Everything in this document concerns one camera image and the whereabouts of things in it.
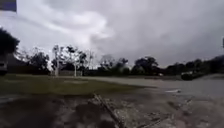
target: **dirt patch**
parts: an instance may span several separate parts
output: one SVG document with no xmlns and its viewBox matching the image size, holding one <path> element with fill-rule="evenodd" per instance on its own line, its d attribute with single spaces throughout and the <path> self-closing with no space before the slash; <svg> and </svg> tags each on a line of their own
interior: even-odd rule
<svg viewBox="0 0 224 128">
<path fill-rule="evenodd" d="M 116 128 L 93 96 L 27 96 L 0 105 L 0 128 Z"/>
<path fill-rule="evenodd" d="M 29 95 L 0 104 L 0 128 L 118 128 L 120 123 L 125 128 L 224 127 L 221 99 L 135 91 L 102 100 L 94 95 Z"/>
</svg>

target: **road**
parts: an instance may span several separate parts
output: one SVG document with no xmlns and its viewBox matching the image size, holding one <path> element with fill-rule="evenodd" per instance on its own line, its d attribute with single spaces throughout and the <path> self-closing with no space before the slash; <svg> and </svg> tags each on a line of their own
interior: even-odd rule
<svg viewBox="0 0 224 128">
<path fill-rule="evenodd" d="M 224 98 L 224 80 L 200 79 L 194 81 L 163 81 L 151 79 L 84 77 L 85 79 L 106 82 L 156 87 L 162 91 L 179 89 L 183 95 L 201 96 L 209 98 Z"/>
</svg>

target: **grass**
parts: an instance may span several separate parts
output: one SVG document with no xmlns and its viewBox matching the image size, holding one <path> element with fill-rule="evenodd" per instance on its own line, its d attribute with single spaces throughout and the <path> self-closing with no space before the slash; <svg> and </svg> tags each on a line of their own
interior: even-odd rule
<svg viewBox="0 0 224 128">
<path fill-rule="evenodd" d="M 7 75 L 5 77 L 0 77 L 1 94 L 107 94 L 138 88 L 140 87 L 75 78 L 55 78 L 50 76 Z"/>
</svg>

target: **parked car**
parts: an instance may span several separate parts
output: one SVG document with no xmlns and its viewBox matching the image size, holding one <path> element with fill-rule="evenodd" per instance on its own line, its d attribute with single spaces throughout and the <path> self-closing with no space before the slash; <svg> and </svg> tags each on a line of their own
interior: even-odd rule
<svg viewBox="0 0 224 128">
<path fill-rule="evenodd" d="M 204 74 L 201 72 L 189 71 L 181 73 L 182 80 L 193 80 L 199 77 L 202 77 Z"/>
</svg>

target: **cloud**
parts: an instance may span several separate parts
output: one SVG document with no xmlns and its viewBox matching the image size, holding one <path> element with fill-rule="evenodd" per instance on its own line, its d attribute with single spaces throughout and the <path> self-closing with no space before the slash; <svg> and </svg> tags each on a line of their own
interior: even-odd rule
<svg viewBox="0 0 224 128">
<path fill-rule="evenodd" d="M 55 44 L 90 49 L 91 38 L 109 37 L 107 21 L 95 12 L 51 8 L 43 0 L 18 0 L 17 14 L 1 12 L 0 24 L 21 40 L 20 47 L 49 51 Z"/>
<path fill-rule="evenodd" d="M 1 16 L 0 24 L 24 45 L 70 43 L 131 62 L 149 55 L 166 66 L 222 54 L 223 6 L 223 0 L 19 0 L 20 18 Z"/>
</svg>

